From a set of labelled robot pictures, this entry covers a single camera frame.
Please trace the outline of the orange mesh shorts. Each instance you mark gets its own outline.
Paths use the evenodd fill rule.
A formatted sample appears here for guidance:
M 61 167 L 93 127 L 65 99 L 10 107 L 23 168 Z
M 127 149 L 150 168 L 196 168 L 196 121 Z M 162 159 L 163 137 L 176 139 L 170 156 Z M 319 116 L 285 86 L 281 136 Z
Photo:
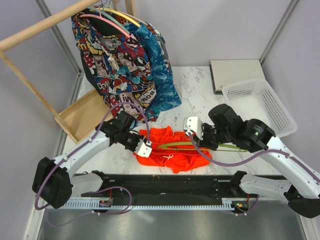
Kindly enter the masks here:
M 187 172 L 210 164 L 199 154 L 183 131 L 173 131 L 170 126 L 150 129 L 152 152 L 149 157 L 134 154 L 144 166 L 167 167 L 174 174 Z

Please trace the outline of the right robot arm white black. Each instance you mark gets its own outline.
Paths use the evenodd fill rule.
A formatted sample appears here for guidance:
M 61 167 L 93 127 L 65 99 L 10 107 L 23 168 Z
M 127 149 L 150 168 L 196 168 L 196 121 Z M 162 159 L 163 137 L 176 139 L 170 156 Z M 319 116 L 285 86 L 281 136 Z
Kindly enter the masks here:
M 258 157 L 274 167 L 285 178 L 276 180 L 237 171 L 229 182 L 235 197 L 244 193 L 277 199 L 295 213 L 313 219 L 320 215 L 320 174 L 289 150 L 276 133 L 259 119 L 242 120 L 227 104 L 208 113 L 213 125 L 200 122 L 190 139 L 195 148 L 216 150 L 221 144 L 233 144 L 252 154 L 234 163 L 237 167 Z

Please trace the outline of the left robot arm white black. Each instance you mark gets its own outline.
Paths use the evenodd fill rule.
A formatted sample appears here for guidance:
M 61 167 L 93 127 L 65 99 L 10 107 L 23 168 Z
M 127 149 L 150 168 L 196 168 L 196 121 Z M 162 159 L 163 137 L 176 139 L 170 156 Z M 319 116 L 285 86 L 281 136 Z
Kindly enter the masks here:
M 36 199 L 43 199 L 47 206 L 61 208 L 71 197 L 94 192 L 106 196 L 110 185 L 98 171 L 77 174 L 77 171 L 98 153 L 113 144 L 121 144 L 140 157 L 149 157 L 152 152 L 150 136 L 143 136 L 131 130 L 134 117 L 121 112 L 116 118 L 101 122 L 87 138 L 66 153 L 38 162 L 32 190 Z

